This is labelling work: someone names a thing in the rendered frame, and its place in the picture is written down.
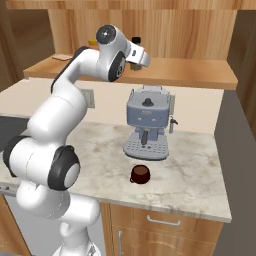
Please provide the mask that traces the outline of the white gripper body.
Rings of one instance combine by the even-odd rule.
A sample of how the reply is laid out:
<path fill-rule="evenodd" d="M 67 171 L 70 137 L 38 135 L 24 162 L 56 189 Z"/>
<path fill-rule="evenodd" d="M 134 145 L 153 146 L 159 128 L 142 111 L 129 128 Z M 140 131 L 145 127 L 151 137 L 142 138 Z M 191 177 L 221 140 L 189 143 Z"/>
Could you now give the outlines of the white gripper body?
<path fill-rule="evenodd" d="M 148 67 L 150 65 L 150 56 L 143 47 L 135 46 L 131 48 L 130 53 L 126 57 L 126 61 Z"/>

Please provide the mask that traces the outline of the wooden cabinet door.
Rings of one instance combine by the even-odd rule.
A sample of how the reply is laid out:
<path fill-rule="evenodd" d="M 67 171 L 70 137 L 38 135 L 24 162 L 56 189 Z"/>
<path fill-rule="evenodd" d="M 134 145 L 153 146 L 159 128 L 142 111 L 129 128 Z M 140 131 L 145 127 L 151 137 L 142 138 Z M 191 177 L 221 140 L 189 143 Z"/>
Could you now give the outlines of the wooden cabinet door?
<path fill-rule="evenodd" d="M 238 79 L 236 93 L 256 141 L 256 10 L 237 12 L 227 61 Z"/>
<path fill-rule="evenodd" d="M 0 92 L 23 78 L 5 0 L 0 0 Z"/>

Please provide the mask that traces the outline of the dark red mug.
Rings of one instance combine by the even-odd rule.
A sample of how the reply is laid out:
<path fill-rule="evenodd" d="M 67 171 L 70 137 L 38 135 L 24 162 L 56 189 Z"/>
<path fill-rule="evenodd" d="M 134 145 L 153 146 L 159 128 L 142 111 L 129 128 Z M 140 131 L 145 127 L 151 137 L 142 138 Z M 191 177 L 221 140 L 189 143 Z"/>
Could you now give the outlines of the dark red mug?
<path fill-rule="evenodd" d="M 150 170 L 145 165 L 136 165 L 132 168 L 130 181 L 136 184 L 146 184 L 150 180 Z"/>

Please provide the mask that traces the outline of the grey coffee machine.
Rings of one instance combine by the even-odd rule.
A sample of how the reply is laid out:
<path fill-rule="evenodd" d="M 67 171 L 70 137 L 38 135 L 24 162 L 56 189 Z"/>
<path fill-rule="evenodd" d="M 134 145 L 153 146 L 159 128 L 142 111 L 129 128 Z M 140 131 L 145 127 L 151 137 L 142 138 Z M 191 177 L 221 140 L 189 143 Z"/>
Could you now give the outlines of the grey coffee machine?
<path fill-rule="evenodd" d="M 177 121 L 173 118 L 175 96 L 162 86 L 132 90 L 126 104 L 127 124 L 135 130 L 124 145 L 124 153 L 132 158 L 160 161 L 169 156 L 167 136 Z"/>

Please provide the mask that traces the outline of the flat brown board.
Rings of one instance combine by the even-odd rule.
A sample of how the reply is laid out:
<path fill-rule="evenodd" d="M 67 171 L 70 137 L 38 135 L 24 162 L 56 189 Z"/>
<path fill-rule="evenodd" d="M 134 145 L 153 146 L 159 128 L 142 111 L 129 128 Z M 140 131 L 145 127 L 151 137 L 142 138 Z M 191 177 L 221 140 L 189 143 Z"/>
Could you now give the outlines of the flat brown board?
<path fill-rule="evenodd" d="M 67 61 L 72 59 L 72 55 L 67 55 L 67 54 L 54 54 L 51 57 L 52 59 L 60 60 L 60 61 Z"/>

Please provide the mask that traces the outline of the dark grey hob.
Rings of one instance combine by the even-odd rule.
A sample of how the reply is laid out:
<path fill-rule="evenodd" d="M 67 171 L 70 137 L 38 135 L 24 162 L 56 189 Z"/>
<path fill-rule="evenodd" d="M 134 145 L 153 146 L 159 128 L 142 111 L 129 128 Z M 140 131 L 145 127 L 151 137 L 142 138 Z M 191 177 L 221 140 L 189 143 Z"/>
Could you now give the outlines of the dark grey hob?
<path fill-rule="evenodd" d="M 0 152 L 13 137 L 27 129 L 27 123 L 27 118 L 0 116 Z"/>

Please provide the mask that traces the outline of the wooden drawer front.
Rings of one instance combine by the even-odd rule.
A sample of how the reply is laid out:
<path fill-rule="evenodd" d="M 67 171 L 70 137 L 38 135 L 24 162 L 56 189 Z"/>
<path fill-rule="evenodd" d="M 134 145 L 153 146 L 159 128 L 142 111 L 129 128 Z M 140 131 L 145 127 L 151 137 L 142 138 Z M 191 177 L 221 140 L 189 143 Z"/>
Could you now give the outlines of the wooden drawer front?
<path fill-rule="evenodd" d="M 216 243 L 223 226 L 223 223 L 218 221 L 115 204 L 110 205 L 110 210 L 113 225 L 143 231 L 163 232 L 164 234 L 202 242 Z M 151 223 L 147 220 L 147 215 L 150 215 L 152 219 L 168 222 L 177 222 L 180 220 L 181 225 L 176 227 Z"/>

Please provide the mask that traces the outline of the wooden cupboard door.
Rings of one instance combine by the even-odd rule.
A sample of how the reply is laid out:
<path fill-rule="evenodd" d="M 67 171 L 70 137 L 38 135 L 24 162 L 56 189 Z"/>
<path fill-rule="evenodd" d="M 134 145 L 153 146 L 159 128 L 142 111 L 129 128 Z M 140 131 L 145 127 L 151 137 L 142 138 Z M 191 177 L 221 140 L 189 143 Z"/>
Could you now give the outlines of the wooden cupboard door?
<path fill-rule="evenodd" d="M 215 245 L 155 232 L 113 226 L 115 256 L 119 255 L 118 231 L 124 256 L 213 256 Z"/>

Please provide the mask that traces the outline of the grey appliance front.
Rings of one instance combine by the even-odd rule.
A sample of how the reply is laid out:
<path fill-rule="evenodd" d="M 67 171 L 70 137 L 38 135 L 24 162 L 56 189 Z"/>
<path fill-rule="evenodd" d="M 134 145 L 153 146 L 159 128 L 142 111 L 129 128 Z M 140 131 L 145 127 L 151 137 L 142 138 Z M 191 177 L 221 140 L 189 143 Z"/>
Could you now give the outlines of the grey appliance front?
<path fill-rule="evenodd" d="M 106 256 L 99 202 L 86 195 L 70 197 L 65 214 L 50 220 L 22 209 L 13 195 L 4 196 L 33 256 Z"/>

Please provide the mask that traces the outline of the open wooden wall cabinet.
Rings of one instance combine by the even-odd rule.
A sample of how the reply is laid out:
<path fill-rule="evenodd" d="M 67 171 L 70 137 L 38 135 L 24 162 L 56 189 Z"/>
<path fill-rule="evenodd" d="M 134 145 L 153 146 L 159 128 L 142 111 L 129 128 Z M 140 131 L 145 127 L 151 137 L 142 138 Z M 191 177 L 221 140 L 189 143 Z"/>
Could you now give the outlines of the open wooden wall cabinet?
<path fill-rule="evenodd" d="M 87 44 L 104 24 L 139 36 L 150 66 L 125 70 L 121 83 L 234 90 L 227 56 L 235 19 L 256 11 L 256 0 L 6 0 L 6 7 L 47 10 L 58 53 Z"/>

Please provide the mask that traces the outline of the grey wall socket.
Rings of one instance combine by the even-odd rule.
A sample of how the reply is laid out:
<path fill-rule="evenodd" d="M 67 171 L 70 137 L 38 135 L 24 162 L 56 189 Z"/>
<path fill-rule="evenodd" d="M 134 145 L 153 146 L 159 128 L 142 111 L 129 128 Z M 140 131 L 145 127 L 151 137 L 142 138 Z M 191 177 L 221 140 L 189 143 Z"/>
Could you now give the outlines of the grey wall socket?
<path fill-rule="evenodd" d="M 88 108 L 95 108 L 94 91 L 92 89 L 82 89 Z"/>

